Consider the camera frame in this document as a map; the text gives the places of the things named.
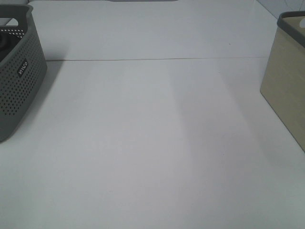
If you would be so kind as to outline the grey perforated plastic basket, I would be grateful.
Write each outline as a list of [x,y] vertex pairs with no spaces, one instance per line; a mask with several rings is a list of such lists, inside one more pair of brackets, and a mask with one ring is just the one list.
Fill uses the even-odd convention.
[[32,16],[33,7],[2,4],[1,18],[17,25],[0,28],[0,140],[17,129],[47,72],[47,63]]

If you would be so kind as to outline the beige plastic basket grey rim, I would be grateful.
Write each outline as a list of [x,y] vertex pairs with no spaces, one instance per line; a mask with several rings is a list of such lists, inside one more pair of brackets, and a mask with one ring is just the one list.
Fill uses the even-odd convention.
[[305,12],[279,15],[260,93],[287,130],[305,147]]

